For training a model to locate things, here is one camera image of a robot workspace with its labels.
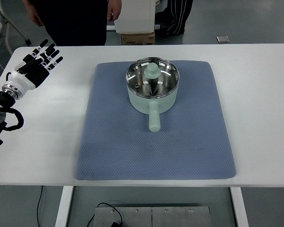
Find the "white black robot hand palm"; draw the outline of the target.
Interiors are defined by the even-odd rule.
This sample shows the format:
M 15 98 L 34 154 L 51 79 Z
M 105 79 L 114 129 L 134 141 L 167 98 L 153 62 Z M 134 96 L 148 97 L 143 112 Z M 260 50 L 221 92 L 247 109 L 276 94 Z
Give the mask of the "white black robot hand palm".
M 19 67 L 24 65 L 24 61 L 18 64 L 11 73 L 9 84 L 16 87 L 20 91 L 33 90 L 39 87 L 49 76 L 45 66 L 41 66 L 36 72 L 18 72 Z

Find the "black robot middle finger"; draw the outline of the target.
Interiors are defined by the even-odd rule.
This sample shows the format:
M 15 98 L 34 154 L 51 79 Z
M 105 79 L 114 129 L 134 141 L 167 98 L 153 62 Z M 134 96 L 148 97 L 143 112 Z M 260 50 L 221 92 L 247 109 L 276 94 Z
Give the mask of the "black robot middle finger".
M 59 54 L 59 50 L 55 50 L 55 52 L 54 53 L 52 53 L 49 57 L 47 57 L 47 58 L 42 58 L 42 62 L 41 62 L 41 65 L 42 66 L 47 66 L 50 62 L 51 62 L 51 60 L 55 57 L 55 56 L 57 56 L 58 54 Z

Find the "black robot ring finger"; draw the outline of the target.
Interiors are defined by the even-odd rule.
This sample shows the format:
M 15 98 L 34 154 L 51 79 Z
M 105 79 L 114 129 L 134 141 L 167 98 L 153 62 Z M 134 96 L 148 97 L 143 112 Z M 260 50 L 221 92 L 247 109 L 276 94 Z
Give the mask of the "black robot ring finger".
M 47 57 L 49 57 L 52 53 L 54 53 L 55 52 L 55 44 L 54 43 L 52 43 L 51 45 L 49 45 L 46 49 L 45 49 L 45 51 L 44 52 L 42 52 L 42 53 L 40 53 L 40 57 L 42 57 L 42 58 L 47 58 Z

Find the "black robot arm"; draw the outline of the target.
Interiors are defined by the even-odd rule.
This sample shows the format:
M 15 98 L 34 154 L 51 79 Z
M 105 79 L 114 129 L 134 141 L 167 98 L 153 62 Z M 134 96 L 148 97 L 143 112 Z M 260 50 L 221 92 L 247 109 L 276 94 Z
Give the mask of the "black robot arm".
M 12 106 L 27 91 L 39 87 L 63 60 L 62 56 L 54 59 L 60 51 L 55 49 L 55 44 L 46 47 L 47 43 L 48 40 L 45 39 L 13 71 L 7 73 L 6 82 L 0 91 L 0 134 L 2 131 L 18 130 L 24 125 L 22 114 Z

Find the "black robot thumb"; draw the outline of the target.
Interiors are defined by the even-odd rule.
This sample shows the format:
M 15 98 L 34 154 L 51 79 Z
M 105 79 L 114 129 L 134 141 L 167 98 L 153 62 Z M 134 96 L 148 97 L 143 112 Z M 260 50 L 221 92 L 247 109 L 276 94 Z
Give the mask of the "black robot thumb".
M 44 61 L 43 57 L 34 58 L 31 55 L 27 55 L 24 59 L 24 65 L 19 67 L 18 72 L 36 72 L 42 66 Z

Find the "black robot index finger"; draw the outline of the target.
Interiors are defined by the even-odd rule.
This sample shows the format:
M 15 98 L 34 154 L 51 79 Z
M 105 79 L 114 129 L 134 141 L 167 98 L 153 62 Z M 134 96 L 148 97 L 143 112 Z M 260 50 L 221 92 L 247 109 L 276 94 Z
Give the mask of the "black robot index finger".
M 47 66 L 47 71 L 52 71 L 62 60 L 63 60 L 63 57 L 60 56 L 57 60 L 55 60 L 53 63 Z

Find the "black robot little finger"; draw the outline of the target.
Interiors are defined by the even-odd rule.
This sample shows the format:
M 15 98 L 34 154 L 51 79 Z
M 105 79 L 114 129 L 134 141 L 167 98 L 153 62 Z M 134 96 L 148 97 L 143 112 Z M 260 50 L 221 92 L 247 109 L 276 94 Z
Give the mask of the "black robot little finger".
M 40 51 L 42 50 L 43 47 L 45 47 L 45 45 L 48 43 L 48 39 L 43 40 L 32 52 L 31 52 L 31 56 L 32 57 L 36 57 Z

